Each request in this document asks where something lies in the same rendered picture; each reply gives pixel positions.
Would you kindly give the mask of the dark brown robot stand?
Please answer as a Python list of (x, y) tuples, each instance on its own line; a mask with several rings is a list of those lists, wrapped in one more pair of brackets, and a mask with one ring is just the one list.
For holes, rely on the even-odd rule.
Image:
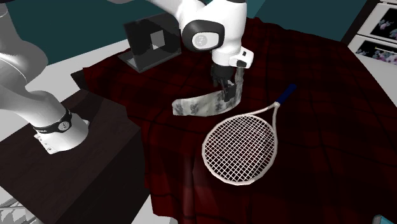
[(64, 106), (89, 121), (87, 138), (49, 154), (22, 127), (0, 141), (0, 187), (44, 224), (132, 224), (149, 195), (140, 127), (125, 106), (86, 90)]

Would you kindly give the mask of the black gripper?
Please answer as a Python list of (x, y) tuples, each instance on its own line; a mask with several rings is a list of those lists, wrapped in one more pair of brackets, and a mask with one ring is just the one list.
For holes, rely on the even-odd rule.
[(235, 69), (232, 66), (221, 66), (216, 63), (213, 63), (211, 66), (213, 86), (219, 87), (223, 92), (223, 100), (225, 102), (228, 102), (236, 95), (236, 84), (230, 81), (234, 74)]

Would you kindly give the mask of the black open laptop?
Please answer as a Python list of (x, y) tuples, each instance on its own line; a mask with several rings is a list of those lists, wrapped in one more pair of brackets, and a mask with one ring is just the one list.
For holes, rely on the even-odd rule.
[(118, 56), (138, 73), (181, 55), (178, 21), (159, 13), (123, 25), (130, 50)]

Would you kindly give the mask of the white patterned curved band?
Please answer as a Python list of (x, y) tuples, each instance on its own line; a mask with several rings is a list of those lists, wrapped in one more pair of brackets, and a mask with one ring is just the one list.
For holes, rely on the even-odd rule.
[(232, 91), (235, 95), (229, 101), (224, 100), (222, 90), (212, 92), (210, 94), (201, 95), (187, 99), (176, 99), (172, 102), (172, 112), (176, 116), (214, 116), (230, 111), (236, 107), (241, 100), (242, 87), (244, 82), (244, 69), (237, 68), (235, 73), (235, 84), (228, 81), (232, 85)]

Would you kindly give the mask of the white framed flower picture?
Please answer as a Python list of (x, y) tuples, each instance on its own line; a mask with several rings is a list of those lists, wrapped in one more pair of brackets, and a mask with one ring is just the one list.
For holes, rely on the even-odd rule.
[(397, 66), (397, 44), (355, 35), (348, 48), (357, 55)]
[(358, 34), (397, 44), (397, 0), (378, 3)]

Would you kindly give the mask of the bed with dark red blanket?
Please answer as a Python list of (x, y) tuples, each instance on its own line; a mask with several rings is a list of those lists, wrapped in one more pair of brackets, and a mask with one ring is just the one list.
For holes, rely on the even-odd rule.
[[(211, 55), (183, 50), (138, 73), (116, 55), (73, 74), (79, 87), (126, 107), (141, 128), (153, 212), (179, 224), (397, 224), (397, 107), (348, 47), (250, 18), (254, 52), (242, 99), (218, 116), (175, 116), (172, 102), (214, 91)], [(277, 112), (278, 151), (268, 172), (228, 185), (205, 167), (201, 146), (220, 121)]]

